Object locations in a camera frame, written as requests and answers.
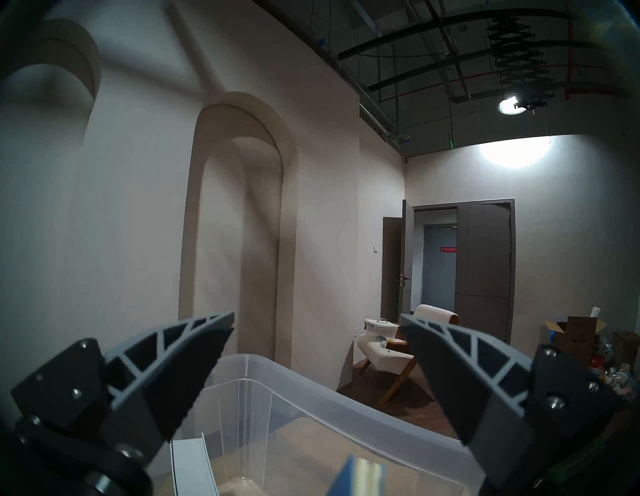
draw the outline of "ceiling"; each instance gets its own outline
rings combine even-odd
[[[625,100],[629,93],[621,84],[619,70],[603,50],[589,45],[594,39],[593,23],[579,20],[566,0],[430,1],[272,0],[270,3],[300,26],[303,30],[300,32],[309,38],[306,41],[311,40],[324,51],[325,60],[360,91],[363,118],[406,156],[501,139],[594,132],[594,129],[624,133],[628,127],[635,127],[616,117],[621,108],[628,106]],[[504,27],[500,23],[506,20],[473,14],[514,8],[548,9],[558,15],[520,15],[513,19],[519,27],[513,29],[511,25],[507,34],[492,41],[491,29]],[[572,20],[562,18],[567,12]],[[433,29],[399,36],[370,49],[345,52],[389,33],[402,33],[403,29],[433,19],[442,23],[446,18],[453,18],[454,22],[440,28],[438,25],[433,28],[432,23]],[[526,60],[521,52],[516,57],[519,62],[497,60],[497,45],[492,48],[492,42],[499,43],[516,31],[532,35],[526,42],[543,43],[528,45]],[[509,82],[508,74],[503,74],[501,80],[497,61],[511,64],[510,67],[514,63],[533,64],[532,70],[544,79],[545,90],[535,90],[532,101],[542,106],[518,116],[501,115],[497,104],[513,94],[513,87],[505,84]],[[438,62],[441,63],[438,70],[424,68]],[[393,77],[401,80],[376,87],[380,81]],[[541,88],[543,84],[527,81],[516,82],[525,84],[517,87]]]

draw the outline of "light fixture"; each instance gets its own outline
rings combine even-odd
[[[518,100],[515,96],[507,98],[498,104],[498,111],[505,115],[518,115],[523,113],[526,109],[524,107],[516,107],[516,103],[518,103]]]

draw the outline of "brown door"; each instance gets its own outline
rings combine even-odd
[[[506,340],[510,282],[510,205],[458,207],[455,312],[460,325]]]
[[[382,217],[382,291],[380,317],[395,322],[400,299],[400,250],[403,222],[401,217]]]
[[[403,234],[400,248],[401,273],[399,284],[399,314],[408,314],[411,311],[411,275],[413,269],[413,207],[402,200]]]

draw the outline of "wooden chair leg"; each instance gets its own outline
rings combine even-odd
[[[365,360],[365,362],[364,362],[364,365],[363,365],[363,366],[361,366],[361,368],[360,368],[360,370],[359,370],[360,374],[363,374],[363,373],[364,373],[364,371],[366,370],[366,368],[367,368],[368,366],[370,366],[370,365],[371,365],[371,361],[367,358],[367,359]]]
[[[417,363],[418,361],[415,359],[415,357],[413,357],[409,361],[409,363],[406,364],[406,367],[404,368],[402,373],[396,378],[396,381],[393,383],[393,385],[384,394],[384,396],[380,398],[380,401],[378,401],[378,404],[380,406],[384,405],[387,401],[389,401],[389,398],[393,396],[393,393],[396,392],[396,390],[400,387],[400,384],[402,384],[404,380],[407,377],[409,377],[409,374],[411,373],[411,371],[413,370],[413,368],[416,366]]]

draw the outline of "door frame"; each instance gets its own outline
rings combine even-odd
[[[449,204],[416,205],[414,212],[423,210],[444,210],[457,207],[475,207],[477,205],[509,204],[511,213],[511,276],[509,278],[509,310],[507,312],[507,336],[506,343],[511,344],[511,327],[513,326],[513,300],[516,289],[516,200],[515,198],[501,198],[497,200],[475,200],[471,202],[453,202]]]

